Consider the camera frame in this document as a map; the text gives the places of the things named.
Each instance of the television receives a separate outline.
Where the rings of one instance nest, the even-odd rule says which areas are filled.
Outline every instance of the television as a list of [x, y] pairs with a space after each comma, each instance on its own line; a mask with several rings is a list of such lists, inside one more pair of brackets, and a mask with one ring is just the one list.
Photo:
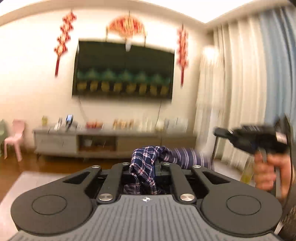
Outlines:
[[112, 42], [78, 42], [72, 95], [171, 99], [172, 52]]

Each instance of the human hand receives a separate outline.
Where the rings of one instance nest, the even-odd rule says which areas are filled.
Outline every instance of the human hand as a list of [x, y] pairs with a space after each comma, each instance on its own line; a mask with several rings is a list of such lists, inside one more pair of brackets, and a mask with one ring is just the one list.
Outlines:
[[287, 154], [268, 154], [267, 163], [263, 162], [263, 157], [260, 152], [255, 154], [254, 180], [256, 187], [265, 191], [269, 191], [273, 188], [274, 180], [276, 179], [275, 167], [280, 169], [281, 199], [285, 199], [289, 192], [291, 181], [291, 162], [290, 156]]

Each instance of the wooden floor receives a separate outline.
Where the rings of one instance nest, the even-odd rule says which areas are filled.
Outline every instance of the wooden floor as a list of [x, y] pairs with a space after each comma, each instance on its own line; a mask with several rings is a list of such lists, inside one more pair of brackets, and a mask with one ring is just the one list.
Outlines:
[[64, 157], [40, 156], [37, 160], [33, 153], [22, 153], [23, 160], [18, 162], [13, 152], [8, 153], [8, 158], [0, 157], [0, 202], [10, 187], [23, 171], [49, 172], [49, 173], [74, 173], [92, 165], [100, 165], [103, 169], [110, 169], [112, 165], [127, 160], [101, 160]]

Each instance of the white rug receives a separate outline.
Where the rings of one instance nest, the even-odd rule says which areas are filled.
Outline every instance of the white rug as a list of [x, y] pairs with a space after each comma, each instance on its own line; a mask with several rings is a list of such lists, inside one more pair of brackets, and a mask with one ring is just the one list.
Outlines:
[[[214, 168], [218, 173], [236, 180], [240, 180], [241, 174], [239, 171], [230, 168], [220, 161], [214, 162]], [[66, 175], [39, 172], [23, 172], [19, 176], [0, 203], [0, 241], [7, 241], [17, 232], [15, 224], [10, 216], [10, 208], [13, 201], [20, 194], [28, 190], [50, 183], [64, 176]]]

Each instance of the chinese new year decoration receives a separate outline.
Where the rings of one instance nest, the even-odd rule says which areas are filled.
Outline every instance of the chinese new year decoration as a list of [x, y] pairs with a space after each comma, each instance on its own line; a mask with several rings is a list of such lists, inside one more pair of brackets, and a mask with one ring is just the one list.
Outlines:
[[127, 40], [132, 36], [144, 36], [144, 46], [146, 46], [147, 34], [145, 32], [145, 27], [143, 23], [141, 23], [138, 19], [132, 17], [130, 14], [114, 19], [106, 27], [106, 41], [108, 33], [110, 32], [116, 33], [119, 36], [123, 37], [125, 39], [125, 43], [127, 43]]
[[69, 31], [73, 29], [72, 22], [76, 19], [76, 16], [71, 11], [69, 14], [67, 14], [65, 17], [63, 17], [63, 26], [60, 27], [62, 34], [57, 38], [57, 41], [59, 42], [59, 45], [54, 48], [54, 51], [57, 54], [57, 64], [56, 64], [56, 71], [55, 71], [55, 77], [57, 77], [58, 71], [59, 71], [59, 60], [61, 55], [66, 52], [68, 49], [66, 47], [66, 42], [70, 40]]
[[178, 59], [178, 64], [181, 66], [181, 87], [183, 86], [184, 83], [184, 71], [185, 68], [188, 67], [188, 61], [187, 61], [187, 38], [188, 34], [186, 30], [184, 29], [184, 26], [182, 24], [182, 28], [178, 30], [179, 34], [179, 59]]

